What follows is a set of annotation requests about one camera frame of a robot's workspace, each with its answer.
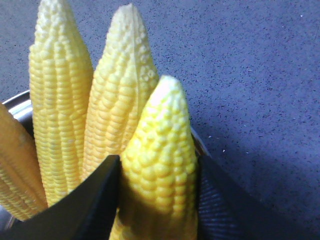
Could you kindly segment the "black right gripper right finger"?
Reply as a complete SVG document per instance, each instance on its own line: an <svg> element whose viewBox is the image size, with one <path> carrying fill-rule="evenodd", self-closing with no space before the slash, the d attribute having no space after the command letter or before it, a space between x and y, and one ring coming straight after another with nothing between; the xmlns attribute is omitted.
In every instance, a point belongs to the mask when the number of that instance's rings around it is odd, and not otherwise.
<svg viewBox="0 0 320 240"><path fill-rule="evenodd" d="M198 232L202 240L318 240L236 184L209 156L198 158Z"/></svg>

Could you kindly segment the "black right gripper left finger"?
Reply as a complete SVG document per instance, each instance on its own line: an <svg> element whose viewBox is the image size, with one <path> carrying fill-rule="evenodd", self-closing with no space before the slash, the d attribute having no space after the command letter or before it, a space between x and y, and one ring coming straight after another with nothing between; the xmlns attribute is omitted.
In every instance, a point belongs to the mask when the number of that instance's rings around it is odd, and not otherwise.
<svg viewBox="0 0 320 240"><path fill-rule="evenodd" d="M108 156L75 190L31 219L1 232L2 240L107 240L118 205L120 158Z"/></svg>

